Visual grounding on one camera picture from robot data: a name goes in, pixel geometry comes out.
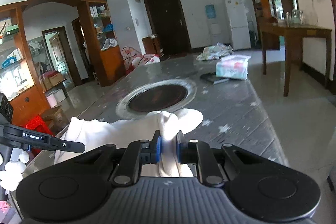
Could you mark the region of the cream white garment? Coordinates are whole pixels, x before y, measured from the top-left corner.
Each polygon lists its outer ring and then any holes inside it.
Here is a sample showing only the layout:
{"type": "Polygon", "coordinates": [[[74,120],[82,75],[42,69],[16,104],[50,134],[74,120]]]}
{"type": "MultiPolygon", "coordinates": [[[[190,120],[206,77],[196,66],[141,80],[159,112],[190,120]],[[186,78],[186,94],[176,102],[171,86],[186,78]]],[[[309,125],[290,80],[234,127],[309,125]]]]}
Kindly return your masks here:
{"type": "Polygon", "coordinates": [[[151,140],[154,133],[159,131],[162,143],[160,161],[155,165],[144,166],[142,174],[155,177],[192,177],[188,165],[178,162],[176,136],[179,132],[187,134],[193,131],[202,121],[203,114],[194,109],[180,109],[173,113],[153,111],[139,120],[118,120],[114,123],[73,117],[61,139],[83,143],[85,152],[88,152],[106,144],[126,148],[133,141],[151,140]]]}

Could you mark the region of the small wooden stool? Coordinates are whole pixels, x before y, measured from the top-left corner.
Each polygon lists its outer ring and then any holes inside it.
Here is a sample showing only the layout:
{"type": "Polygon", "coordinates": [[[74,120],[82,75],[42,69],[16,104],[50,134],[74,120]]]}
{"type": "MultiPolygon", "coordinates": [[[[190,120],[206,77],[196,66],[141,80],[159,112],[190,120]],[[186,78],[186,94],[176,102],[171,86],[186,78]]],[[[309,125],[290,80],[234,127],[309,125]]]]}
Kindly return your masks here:
{"type": "Polygon", "coordinates": [[[68,119],[61,106],[46,110],[41,114],[41,118],[48,125],[49,129],[57,132],[60,132],[68,125],[68,119]]]}

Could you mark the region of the red plastic stool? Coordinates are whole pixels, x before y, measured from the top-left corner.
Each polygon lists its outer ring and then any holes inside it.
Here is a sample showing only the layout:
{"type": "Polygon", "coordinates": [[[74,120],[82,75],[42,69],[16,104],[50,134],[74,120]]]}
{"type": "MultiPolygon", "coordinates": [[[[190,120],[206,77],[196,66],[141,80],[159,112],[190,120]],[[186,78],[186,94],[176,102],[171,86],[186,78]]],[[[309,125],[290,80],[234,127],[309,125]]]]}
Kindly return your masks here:
{"type": "Polygon", "coordinates": [[[49,128],[49,125],[50,123],[46,123],[40,115],[37,115],[31,120],[29,120],[23,127],[28,130],[33,130],[51,136],[55,136],[55,134],[49,128]]]}

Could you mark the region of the round black induction cooktop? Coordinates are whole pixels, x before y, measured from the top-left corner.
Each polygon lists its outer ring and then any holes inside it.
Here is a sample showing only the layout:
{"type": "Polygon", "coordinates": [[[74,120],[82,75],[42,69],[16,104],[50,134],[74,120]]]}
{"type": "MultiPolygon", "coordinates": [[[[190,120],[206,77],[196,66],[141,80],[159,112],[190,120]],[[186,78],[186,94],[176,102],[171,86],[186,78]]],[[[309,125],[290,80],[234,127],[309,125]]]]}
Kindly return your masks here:
{"type": "Polygon", "coordinates": [[[145,84],[128,93],[116,106],[122,119],[141,119],[153,111],[174,112],[188,105],[197,94],[189,79],[169,79],[145,84]]]}

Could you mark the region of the black remote on table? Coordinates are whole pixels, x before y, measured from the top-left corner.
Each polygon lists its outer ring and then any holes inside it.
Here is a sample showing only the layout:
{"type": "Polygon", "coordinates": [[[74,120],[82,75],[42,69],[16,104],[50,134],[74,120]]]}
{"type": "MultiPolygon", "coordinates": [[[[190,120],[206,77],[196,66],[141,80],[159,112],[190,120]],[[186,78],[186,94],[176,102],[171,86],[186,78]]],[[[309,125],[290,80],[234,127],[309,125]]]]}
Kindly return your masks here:
{"type": "Polygon", "coordinates": [[[225,82],[227,82],[227,81],[230,80],[228,78],[217,77],[215,72],[214,73],[205,73],[205,74],[202,74],[200,76],[200,79],[204,80],[204,81],[207,81],[207,82],[209,82],[209,83],[211,83],[213,85],[225,83],[225,82]]]}

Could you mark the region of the polka dot play tent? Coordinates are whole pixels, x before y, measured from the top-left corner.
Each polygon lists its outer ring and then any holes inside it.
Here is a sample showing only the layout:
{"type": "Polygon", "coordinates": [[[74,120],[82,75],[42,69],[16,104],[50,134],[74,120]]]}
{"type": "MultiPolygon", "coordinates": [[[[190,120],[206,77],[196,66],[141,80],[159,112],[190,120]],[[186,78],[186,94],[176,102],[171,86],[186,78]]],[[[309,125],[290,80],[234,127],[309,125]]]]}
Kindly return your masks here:
{"type": "Polygon", "coordinates": [[[133,70],[135,70],[137,67],[160,62],[160,58],[158,57],[158,55],[156,54],[142,55],[139,51],[137,51],[132,47],[124,47],[121,51],[121,54],[124,60],[127,75],[133,70]]]}

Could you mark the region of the tissue pack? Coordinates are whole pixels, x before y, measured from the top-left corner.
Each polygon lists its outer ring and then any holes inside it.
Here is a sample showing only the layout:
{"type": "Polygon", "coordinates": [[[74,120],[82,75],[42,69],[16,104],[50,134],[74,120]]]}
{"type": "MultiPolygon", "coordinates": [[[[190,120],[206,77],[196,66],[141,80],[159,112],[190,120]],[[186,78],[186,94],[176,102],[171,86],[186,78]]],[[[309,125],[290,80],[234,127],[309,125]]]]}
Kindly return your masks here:
{"type": "Polygon", "coordinates": [[[216,64],[216,77],[246,80],[250,56],[228,55],[222,57],[216,64]]]}

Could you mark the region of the crumpled patterned cloth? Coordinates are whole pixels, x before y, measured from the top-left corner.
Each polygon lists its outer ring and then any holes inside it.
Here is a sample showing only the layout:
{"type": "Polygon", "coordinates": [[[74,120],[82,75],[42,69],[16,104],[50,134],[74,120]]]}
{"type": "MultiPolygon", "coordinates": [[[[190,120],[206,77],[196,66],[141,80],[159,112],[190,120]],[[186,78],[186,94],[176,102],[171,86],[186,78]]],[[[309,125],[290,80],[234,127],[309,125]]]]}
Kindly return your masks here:
{"type": "Polygon", "coordinates": [[[230,45],[217,43],[217,45],[205,47],[203,52],[197,56],[196,60],[220,60],[222,57],[231,55],[233,52],[233,48],[230,45]]]}

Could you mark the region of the dark wooden door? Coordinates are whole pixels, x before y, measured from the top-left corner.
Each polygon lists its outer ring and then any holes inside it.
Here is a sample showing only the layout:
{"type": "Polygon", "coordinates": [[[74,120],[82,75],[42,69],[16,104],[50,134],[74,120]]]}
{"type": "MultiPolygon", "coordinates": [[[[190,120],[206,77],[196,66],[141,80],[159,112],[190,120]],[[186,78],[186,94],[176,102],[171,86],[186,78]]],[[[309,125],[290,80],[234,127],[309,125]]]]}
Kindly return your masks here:
{"type": "Polygon", "coordinates": [[[144,4],[163,57],[189,53],[191,44],[181,0],[144,0],[144,4]]]}

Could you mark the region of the wooden shelf cabinet left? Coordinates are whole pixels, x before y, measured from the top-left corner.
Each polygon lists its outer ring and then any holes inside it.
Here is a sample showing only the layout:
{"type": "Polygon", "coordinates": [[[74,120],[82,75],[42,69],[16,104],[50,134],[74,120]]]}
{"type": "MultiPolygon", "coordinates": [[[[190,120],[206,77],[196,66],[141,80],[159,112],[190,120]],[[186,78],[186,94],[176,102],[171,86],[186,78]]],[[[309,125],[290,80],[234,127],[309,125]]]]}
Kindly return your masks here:
{"type": "Polygon", "coordinates": [[[106,0],[83,0],[77,6],[89,60],[101,86],[125,75],[125,66],[106,0]]]}

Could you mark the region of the water dispenser with blue bottle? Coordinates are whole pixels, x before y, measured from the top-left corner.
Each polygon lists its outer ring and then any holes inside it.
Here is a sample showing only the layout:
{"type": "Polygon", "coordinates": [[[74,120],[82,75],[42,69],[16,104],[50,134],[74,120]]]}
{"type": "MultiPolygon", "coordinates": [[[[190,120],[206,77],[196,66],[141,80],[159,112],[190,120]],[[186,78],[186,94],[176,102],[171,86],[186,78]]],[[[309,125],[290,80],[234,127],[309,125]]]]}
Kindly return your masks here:
{"type": "Polygon", "coordinates": [[[212,45],[217,45],[217,43],[222,44],[224,39],[222,34],[222,28],[217,17],[217,12],[215,10],[215,5],[206,5],[205,12],[212,45]]]}

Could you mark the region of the white refrigerator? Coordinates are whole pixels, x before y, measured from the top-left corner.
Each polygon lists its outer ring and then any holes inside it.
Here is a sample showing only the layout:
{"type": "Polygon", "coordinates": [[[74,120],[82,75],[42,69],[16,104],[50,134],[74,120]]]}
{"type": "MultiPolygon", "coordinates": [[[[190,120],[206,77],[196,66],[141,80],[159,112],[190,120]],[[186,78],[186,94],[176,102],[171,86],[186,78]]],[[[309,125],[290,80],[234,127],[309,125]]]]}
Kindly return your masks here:
{"type": "Polygon", "coordinates": [[[243,0],[225,0],[231,45],[234,51],[250,49],[247,13],[243,0]]]}

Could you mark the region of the wooden console table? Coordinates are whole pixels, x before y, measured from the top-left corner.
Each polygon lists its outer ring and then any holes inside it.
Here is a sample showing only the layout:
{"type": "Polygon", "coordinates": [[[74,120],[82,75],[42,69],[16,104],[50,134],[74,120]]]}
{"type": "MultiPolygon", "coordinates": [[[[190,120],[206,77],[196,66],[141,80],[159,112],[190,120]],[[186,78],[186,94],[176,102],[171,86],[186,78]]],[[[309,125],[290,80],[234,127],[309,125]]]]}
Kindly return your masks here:
{"type": "Polygon", "coordinates": [[[303,65],[303,39],[319,38],[326,40],[326,63],[325,63],[325,79],[323,85],[325,88],[329,85],[330,68],[331,68],[331,29],[319,26],[301,25],[301,24],[280,24],[261,22],[259,24],[261,49],[262,49],[262,73],[266,75],[267,60],[266,52],[269,50],[268,40],[264,39],[264,35],[271,34],[274,36],[282,36],[285,40],[285,79],[284,79],[284,97],[289,94],[291,64],[293,61],[298,62],[299,67],[303,65]]]}

